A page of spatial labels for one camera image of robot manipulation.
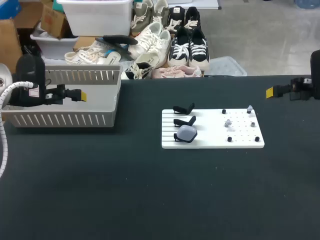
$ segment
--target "light blue container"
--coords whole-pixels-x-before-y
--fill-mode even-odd
[[[320,0],[294,0],[302,9],[315,9],[320,6]]]

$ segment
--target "white cable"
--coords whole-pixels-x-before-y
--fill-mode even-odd
[[[4,174],[4,171],[7,165],[7,159],[8,159],[8,142],[7,142],[7,136],[6,136],[4,124],[2,122],[2,105],[4,104],[6,96],[10,94],[13,91],[13,89],[16,89],[19,87],[31,89],[34,87],[34,84],[29,81],[17,81],[11,84],[10,86],[8,86],[0,96],[0,134],[1,134],[2,147],[3,147],[3,157],[2,157],[1,167],[0,167],[0,178]]]

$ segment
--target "gray wire basket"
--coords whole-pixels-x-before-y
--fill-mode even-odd
[[[17,128],[113,127],[121,86],[120,65],[47,65],[48,89],[65,84],[81,89],[87,102],[66,98],[62,105],[6,106],[2,115]]]

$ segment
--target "white sneaker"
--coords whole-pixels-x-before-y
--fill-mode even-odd
[[[131,52],[131,57],[136,60],[140,55],[145,54],[154,43],[154,35],[159,36],[162,31],[162,24],[155,21],[149,24],[138,36],[134,39],[138,41],[137,45],[130,45],[128,51]]]
[[[90,46],[80,47],[79,50],[86,52],[99,52],[105,54],[108,51],[108,46],[99,41],[94,41]]]
[[[158,54],[159,63],[155,67],[156,69],[162,67],[166,63],[170,50],[170,43],[171,35],[168,30],[164,30],[159,36],[154,35],[154,41],[148,50],[148,53],[156,52]]]
[[[142,54],[121,74],[121,79],[144,79],[158,63],[159,56],[156,52]]]
[[[108,61],[103,56],[100,52],[79,50],[78,52],[67,52],[64,58],[67,64],[107,65]]]

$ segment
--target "black table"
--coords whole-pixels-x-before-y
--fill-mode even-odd
[[[266,99],[292,76],[123,82],[112,129],[6,125],[2,240],[316,240],[320,101]],[[252,105],[263,149],[169,150],[161,113]]]

